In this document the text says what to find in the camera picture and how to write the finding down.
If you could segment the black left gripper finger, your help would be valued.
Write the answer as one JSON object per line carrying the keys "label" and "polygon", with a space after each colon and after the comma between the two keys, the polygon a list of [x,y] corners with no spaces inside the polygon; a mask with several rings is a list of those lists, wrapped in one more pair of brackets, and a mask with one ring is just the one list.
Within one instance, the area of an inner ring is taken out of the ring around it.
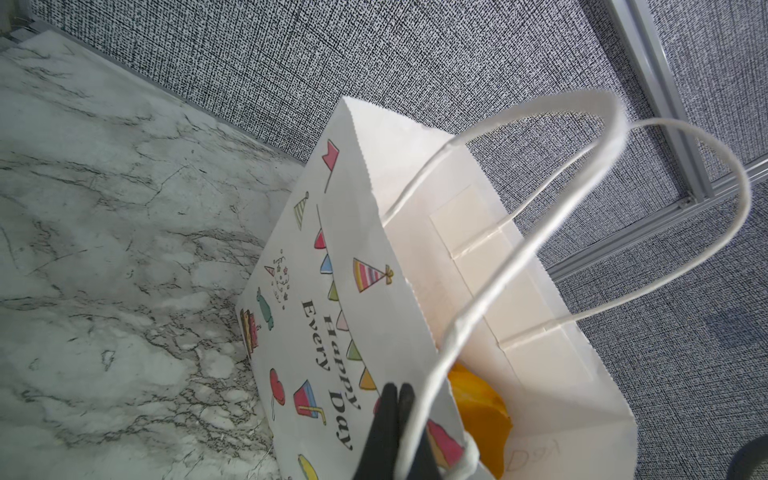
{"label": "black left gripper finger", "polygon": [[[359,464],[352,476],[354,480],[393,479],[401,430],[410,417],[414,402],[415,392],[410,384],[397,387],[394,383],[387,383],[384,386]],[[426,431],[423,431],[407,479],[441,479]]]}

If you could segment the long twisted yellow bread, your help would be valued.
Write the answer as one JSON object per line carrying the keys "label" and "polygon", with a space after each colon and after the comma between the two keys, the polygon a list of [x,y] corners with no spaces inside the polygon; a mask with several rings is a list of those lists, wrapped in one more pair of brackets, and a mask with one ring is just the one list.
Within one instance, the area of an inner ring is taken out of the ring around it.
{"label": "long twisted yellow bread", "polygon": [[475,440],[480,460],[496,479],[505,471],[504,449],[513,424],[502,397],[460,363],[448,373],[465,430]]}

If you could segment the white paper gift bag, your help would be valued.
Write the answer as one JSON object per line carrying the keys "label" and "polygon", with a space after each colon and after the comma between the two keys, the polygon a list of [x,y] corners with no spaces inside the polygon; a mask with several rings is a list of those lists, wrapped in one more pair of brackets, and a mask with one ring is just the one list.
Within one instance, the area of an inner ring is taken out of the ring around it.
{"label": "white paper gift bag", "polygon": [[[533,229],[514,225],[468,143],[540,115],[597,139]],[[236,304],[283,479],[351,479],[387,383],[417,403],[394,478],[427,432],[443,479],[494,479],[465,430],[456,363],[503,399],[503,479],[630,479],[634,415],[538,250],[621,156],[632,124],[601,90],[542,96],[458,135],[340,99]]]}

